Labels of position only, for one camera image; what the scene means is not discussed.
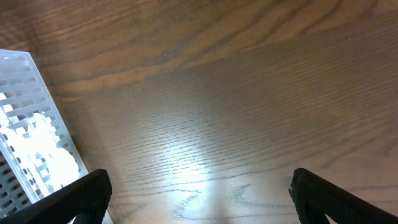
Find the white plastic spoon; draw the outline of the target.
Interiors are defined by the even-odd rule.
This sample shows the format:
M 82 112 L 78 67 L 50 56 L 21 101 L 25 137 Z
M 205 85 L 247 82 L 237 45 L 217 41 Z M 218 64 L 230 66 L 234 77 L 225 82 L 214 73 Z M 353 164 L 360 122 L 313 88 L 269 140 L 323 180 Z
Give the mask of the white plastic spoon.
M 33 185 L 39 197 L 46 197 L 79 179 L 79 166 L 75 158 L 63 147 L 55 135 L 51 119 L 34 113 L 33 122 L 11 129 L 18 118 L 1 119 L 1 134 L 14 153 L 18 165 Z

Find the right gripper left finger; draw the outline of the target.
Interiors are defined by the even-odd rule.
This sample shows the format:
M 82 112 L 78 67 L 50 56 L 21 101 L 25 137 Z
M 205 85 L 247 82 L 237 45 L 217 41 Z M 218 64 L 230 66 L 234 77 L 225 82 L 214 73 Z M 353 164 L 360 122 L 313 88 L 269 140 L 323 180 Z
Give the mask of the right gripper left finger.
M 1 223 L 101 223 L 111 195 L 107 171 L 96 169 Z

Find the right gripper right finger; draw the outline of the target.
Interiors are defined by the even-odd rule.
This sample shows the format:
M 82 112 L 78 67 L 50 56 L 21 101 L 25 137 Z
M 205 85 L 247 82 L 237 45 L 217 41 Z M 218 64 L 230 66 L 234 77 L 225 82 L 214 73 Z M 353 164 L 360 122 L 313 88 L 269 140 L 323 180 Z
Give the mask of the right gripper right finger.
M 294 170 L 289 188 L 301 223 L 397 223 L 397 217 L 304 168 Z

